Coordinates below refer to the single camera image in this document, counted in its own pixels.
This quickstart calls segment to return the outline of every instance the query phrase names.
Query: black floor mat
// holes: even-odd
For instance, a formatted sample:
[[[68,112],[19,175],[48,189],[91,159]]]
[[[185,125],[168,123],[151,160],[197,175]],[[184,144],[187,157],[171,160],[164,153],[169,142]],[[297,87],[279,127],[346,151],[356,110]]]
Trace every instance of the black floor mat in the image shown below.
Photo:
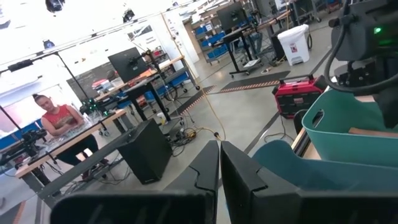
[[[13,224],[14,221],[18,223],[21,217],[20,207],[24,205],[25,202],[19,203],[16,206],[12,207],[10,210],[6,211],[4,214],[0,215],[0,223]]]
[[[212,89],[214,89],[216,86],[209,86],[209,87],[204,87],[203,91],[207,94],[209,93]],[[177,108],[173,113],[170,114],[170,116],[178,116],[180,114],[183,114],[187,110],[189,110],[193,105],[198,103],[202,98],[204,97],[203,92],[200,90],[197,92],[195,95],[193,95],[189,100],[187,100],[185,103],[183,103],[181,106]]]
[[[247,78],[244,80],[234,81],[227,84],[219,93],[227,93],[231,91],[249,90],[254,88],[262,88],[279,84],[280,78],[285,78],[290,71],[263,75],[260,77]]]

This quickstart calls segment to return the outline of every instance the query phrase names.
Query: desk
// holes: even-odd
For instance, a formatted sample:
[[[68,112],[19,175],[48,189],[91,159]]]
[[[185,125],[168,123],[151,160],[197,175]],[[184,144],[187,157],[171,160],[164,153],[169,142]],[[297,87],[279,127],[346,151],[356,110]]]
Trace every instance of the desk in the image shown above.
[[[277,16],[275,19],[268,20],[266,22],[263,22],[262,24],[259,24],[257,26],[257,30],[263,29],[263,28],[267,28],[267,31],[268,31],[268,34],[269,34],[269,37],[270,37],[274,33],[274,30],[273,30],[272,26],[277,24],[277,23],[279,23],[279,27],[282,28],[282,24],[280,23],[280,20],[284,19],[284,18],[286,18],[286,17],[288,17],[290,15],[293,15],[293,14],[290,13],[290,11],[286,11],[286,12],[282,13],[281,15]],[[235,56],[233,54],[233,51],[231,50],[230,43],[232,43],[234,40],[236,40],[238,38],[242,38],[242,42],[243,42],[244,48],[246,50],[246,53],[248,54],[249,60],[252,60],[251,54],[249,52],[249,47],[248,47],[244,37],[247,36],[249,38],[249,41],[251,43],[250,45],[252,47],[252,51],[255,52],[254,51],[254,43],[253,43],[252,39],[250,38],[250,34],[252,34],[255,31],[256,31],[256,29],[251,28],[251,27],[242,27],[242,28],[234,30],[232,33],[224,36],[221,41],[219,41],[219,42],[214,44],[215,47],[223,45],[223,44],[226,44],[229,56],[231,57],[232,63],[233,63],[234,68],[235,68],[235,72],[230,72],[229,73],[232,77],[233,77],[234,74],[237,74],[237,73],[246,73],[246,74],[248,74],[248,71],[239,69],[238,64],[236,63],[236,59],[235,59]]]
[[[138,115],[141,117],[141,119],[143,121],[146,121],[147,117],[145,116],[144,111],[141,109],[141,107],[139,106],[136,99],[138,97],[142,96],[147,91],[150,91],[153,94],[155,101],[159,105],[159,108],[163,112],[164,116],[166,117],[166,120],[171,121],[170,115],[169,115],[168,111],[166,110],[166,107],[163,105],[162,100],[160,99],[154,86],[151,83],[152,81],[154,81],[157,78],[161,78],[160,75],[154,75],[149,78],[146,78],[145,80],[139,82],[137,85],[134,85],[130,89],[123,91],[123,93],[126,94],[127,97],[125,99],[123,99],[122,101],[131,101],[131,103],[136,108]]]
[[[163,69],[167,68],[168,66],[172,65],[173,63],[178,62],[179,60],[183,61],[184,66],[186,66],[185,65],[185,61],[184,61],[184,57],[183,56],[179,56],[179,57],[171,60],[169,63],[161,66],[160,69],[163,70]],[[142,73],[141,75],[139,75],[137,78],[147,78],[147,77],[150,77],[152,75],[155,75],[156,73],[157,73],[156,70],[148,70],[148,71]],[[102,99],[104,99],[106,97],[109,97],[109,96],[111,96],[113,94],[116,94],[119,91],[121,91],[121,89],[123,89],[124,87],[126,87],[128,85],[129,85],[129,83],[124,83],[123,85],[116,86],[111,91],[109,91],[109,92],[107,92],[107,93],[95,98],[95,100],[97,100],[97,101],[98,100],[102,100]]]
[[[293,14],[290,11],[286,11],[272,20],[268,20],[266,22],[259,24],[257,26],[257,30],[269,28],[271,30],[271,32],[274,33],[274,29],[272,28],[272,26],[279,24],[279,27],[282,28],[282,24],[280,23],[280,20],[285,19],[286,17],[291,16],[291,15],[293,15]],[[246,30],[245,32],[243,32],[243,35],[249,35],[255,31],[256,30],[254,28],[252,28],[252,29],[249,29],[249,30]]]
[[[126,116],[126,110],[117,110],[114,115],[104,119],[103,124],[109,124],[113,120],[118,118],[122,119],[123,123],[125,124],[128,130],[134,128],[134,126],[131,124],[128,117]],[[61,144],[59,147],[56,147],[54,150],[51,150],[50,155],[52,157],[55,157],[56,155],[67,150],[69,147],[78,143],[85,137],[89,136],[93,132],[97,131],[101,127],[102,127],[101,124],[96,124],[92,126],[91,128],[75,136],[73,139],[67,141],[64,144]],[[79,163],[77,166],[67,171],[66,173],[70,173],[69,178],[64,177],[64,175],[66,174],[65,173],[64,175],[61,175],[60,177],[55,179],[53,182],[49,181],[49,179],[45,176],[45,174],[38,168],[41,164],[51,159],[49,155],[44,156],[43,158],[35,161],[31,165],[26,164],[20,167],[16,172],[16,177],[24,180],[25,183],[39,196],[39,198],[42,199],[50,208],[52,208],[55,205],[57,197],[60,197],[60,195],[53,197],[52,194],[58,192],[62,187],[73,181],[84,171],[97,165],[97,163],[99,163],[100,160],[104,159],[107,155],[109,155],[115,150],[113,144],[115,144],[116,142],[120,142],[121,138],[125,138],[126,136],[128,136],[128,134],[129,131],[123,133],[120,137],[116,138],[108,145],[101,148],[98,152],[94,153],[92,156],[90,156],[89,158]]]

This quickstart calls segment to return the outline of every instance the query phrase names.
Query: red shirt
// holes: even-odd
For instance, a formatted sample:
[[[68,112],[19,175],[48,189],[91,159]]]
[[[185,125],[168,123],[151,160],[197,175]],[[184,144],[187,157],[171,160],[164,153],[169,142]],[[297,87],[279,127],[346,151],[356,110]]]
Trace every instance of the red shirt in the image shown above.
[[[47,119],[55,127],[55,129],[59,129],[65,124],[77,124],[77,120],[69,112],[66,105],[59,106],[59,108],[60,111],[57,114],[46,112],[43,115],[43,118]]]

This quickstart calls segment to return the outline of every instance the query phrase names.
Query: red toolbox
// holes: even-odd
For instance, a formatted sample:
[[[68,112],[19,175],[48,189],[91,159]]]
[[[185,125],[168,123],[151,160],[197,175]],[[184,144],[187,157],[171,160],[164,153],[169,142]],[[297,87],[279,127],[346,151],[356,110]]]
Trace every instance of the red toolbox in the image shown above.
[[[301,80],[285,82],[291,79]],[[293,119],[298,111],[309,109],[327,86],[324,76],[314,79],[313,75],[302,75],[280,79],[272,94],[275,96],[280,115]]]

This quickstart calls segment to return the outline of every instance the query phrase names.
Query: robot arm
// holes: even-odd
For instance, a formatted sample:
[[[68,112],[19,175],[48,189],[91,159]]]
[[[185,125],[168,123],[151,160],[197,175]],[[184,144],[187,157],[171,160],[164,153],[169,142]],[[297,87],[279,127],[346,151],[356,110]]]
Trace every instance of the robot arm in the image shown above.
[[[341,16],[329,22],[333,50],[324,72],[327,84],[335,90],[377,95],[387,128],[398,124],[397,24],[398,1],[346,1]],[[338,84],[330,78],[334,58],[348,62],[343,72],[336,70],[338,79],[343,77]]]

